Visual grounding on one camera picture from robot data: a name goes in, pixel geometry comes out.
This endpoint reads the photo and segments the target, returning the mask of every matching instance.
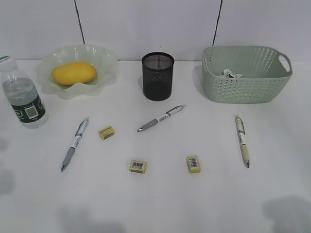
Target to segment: basket handle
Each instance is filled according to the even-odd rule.
[[[204,55],[202,56],[202,62],[203,62],[202,66],[203,66],[205,72],[207,73],[208,71],[206,70],[206,66],[205,66],[206,65],[206,59],[205,59]]]
[[[288,74],[292,74],[292,73],[293,73],[293,70],[292,70],[292,63],[291,63],[290,59],[288,58],[288,56],[286,56],[284,53],[281,53],[281,52],[278,53],[278,56],[279,56],[279,57],[282,56],[282,57],[285,58],[285,60],[286,60],[287,63],[288,63],[288,66],[290,67],[290,70],[287,71],[287,73],[288,73]]]

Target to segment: black cable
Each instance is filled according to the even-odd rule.
[[[222,11],[222,7],[223,7],[223,0],[220,1],[220,7],[219,7],[218,18],[217,18],[217,23],[216,23],[215,34],[214,34],[214,39],[213,39],[213,45],[212,46],[214,46],[214,43],[215,43],[217,29],[218,29],[218,23],[219,23],[219,18],[220,18],[220,12]]]
[[[78,7],[77,7],[77,2],[76,2],[76,0],[73,0],[73,1],[74,1],[74,6],[76,7],[76,12],[77,12],[77,16],[78,16],[78,21],[79,21],[80,32],[81,32],[83,44],[85,44],[84,35],[83,35],[83,31],[82,31],[82,26],[81,26],[81,21],[80,21],[80,16],[79,16]]]

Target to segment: yellow mango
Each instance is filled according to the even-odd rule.
[[[97,76],[96,69],[86,62],[74,62],[53,70],[53,78],[61,85],[87,83]]]

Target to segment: white wall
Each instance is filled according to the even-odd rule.
[[[220,0],[77,0],[86,43],[122,60],[164,51],[176,60],[201,60],[211,46]]]
[[[0,55],[39,59],[81,43],[73,0],[1,0]]]
[[[224,0],[215,45],[273,47],[311,61],[310,0]]]
[[[221,0],[77,0],[86,43],[121,60],[165,51],[200,60],[211,46]],[[215,45],[265,45],[310,61],[309,0],[224,0]],[[40,59],[81,44],[73,0],[2,0],[0,56]]]

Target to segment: black mesh pen holder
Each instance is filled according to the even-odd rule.
[[[164,52],[152,52],[142,60],[143,93],[154,101],[171,96],[174,58]]]

